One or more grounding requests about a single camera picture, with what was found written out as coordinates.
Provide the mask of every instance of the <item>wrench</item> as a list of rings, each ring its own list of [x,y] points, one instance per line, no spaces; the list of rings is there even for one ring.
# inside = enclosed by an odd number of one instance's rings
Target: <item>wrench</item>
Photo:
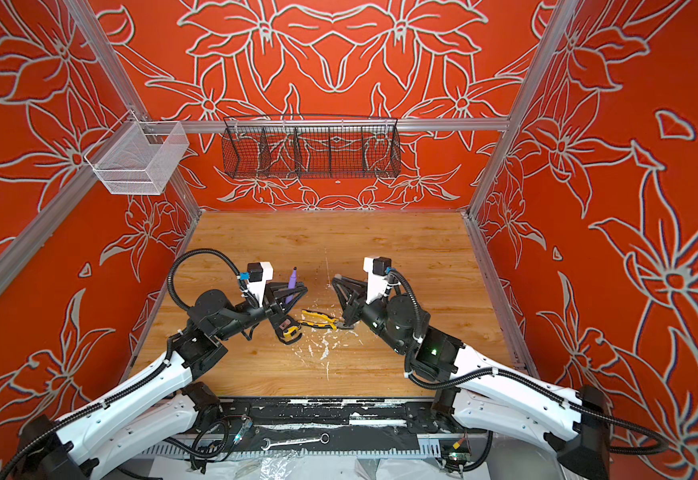
[[[299,443],[314,443],[314,442],[319,442],[319,443],[328,443],[331,440],[331,437],[323,433],[322,435],[318,437],[306,437],[306,438],[293,438],[292,440],[282,440],[280,442],[273,442],[270,438],[264,438],[264,446],[261,447],[261,450],[266,452],[269,448],[278,446],[278,445],[297,445]]]

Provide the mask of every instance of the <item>pliers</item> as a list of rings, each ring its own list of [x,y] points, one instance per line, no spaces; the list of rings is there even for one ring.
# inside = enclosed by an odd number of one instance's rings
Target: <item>pliers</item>
[[[353,330],[354,325],[345,326],[344,321],[341,319],[334,318],[332,316],[326,315],[323,312],[315,312],[314,310],[301,310],[305,316],[311,316],[324,320],[324,322],[313,322],[311,320],[299,320],[298,322],[302,325],[310,326],[316,329],[333,329],[333,330]]]

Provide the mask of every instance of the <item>robotic arm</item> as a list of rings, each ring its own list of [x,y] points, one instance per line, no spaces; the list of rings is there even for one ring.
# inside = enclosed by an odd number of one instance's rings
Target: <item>robotic arm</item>
[[[432,408],[444,421],[486,429],[489,439],[492,432],[498,432],[530,442],[555,453],[567,469],[592,480],[609,478],[608,452],[651,455],[668,446],[658,433],[610,416],[604,394],[598,389],[584,386],[576,391],[542,382],[431,327],[430,314],[421,308],[410,284],[392,268],[390,259],[366,257],[363,269],[367,282],[341,275],[332,281],[344,323],[350,326],[362,321],[404,355],[405,377],[437,391]],[[611,425],[641,433],[656,443],[636,448],[611,446]],[[486,456],[470,466],[449,460],[444,467],[471,470]]]
[[[191,307],[181,301],[173,277],[184,260],[197,254],[224,260],[237,277],[245,301],[233,306],[220,290],[202,293]],[[218,397],[201,382],[192,382],[228,352],[221,341],[237,333],[250,340],[264,320],[269,320],[281,342],[300,338],[288,312],[307,288],[301,282],[294,288],[267,283],[272,277],[268,262],[248,264],[241,273],[217,250],[181,255],[166,283],[176,305],[187,312],[186,328],[168,339],[161,358],[100,398],[54,422],[41,416],[29,423],[21,433],[17,455],[0,472],[0,480],[14,468],[15,478],[97,480],[163,438],[192,428],[203,431],[217,423],[223,417]],[[157,403],[178,389],[182,393]]]

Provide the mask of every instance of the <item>wooden table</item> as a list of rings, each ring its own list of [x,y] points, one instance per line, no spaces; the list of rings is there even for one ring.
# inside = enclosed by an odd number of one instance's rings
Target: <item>wooden table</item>
[[[294,266],[309,289],[301,308],[341,315],[330,281],[342,274],[367,281],[365,256],[388,256],[408,279],[431,325],[456,336],[494,360],[511,365],[471,244],[458,213],[277,212],[203,214],[189,249],[215,248],[244,270],[269,261],[275,281],[287,281]],[[231,271],[211,255],[179,268],[176,290],[193,304],[206,290],[223,290],[241,301]],[[166,339],[187,316],[166,296],[133,372],[165,351]],[[287,346],[268,322],[253,341],[238,335],[229,353],[200,380],[219,396],[431,396],[403,378],[403,358],[361,322],[352,331],[305,328]]]

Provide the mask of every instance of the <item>basket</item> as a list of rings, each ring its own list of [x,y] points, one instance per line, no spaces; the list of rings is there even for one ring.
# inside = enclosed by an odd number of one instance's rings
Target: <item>basket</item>
[[[304,117],[281,124],[225,118],[224,173],[231,178],[395,178],[400,174],[396,119]]]
[[[139,122],[125,122],[112,147],[88,162],[110,193],[162,194],[189,147],[181,123],[173,123],[167,135],[147,135]]]

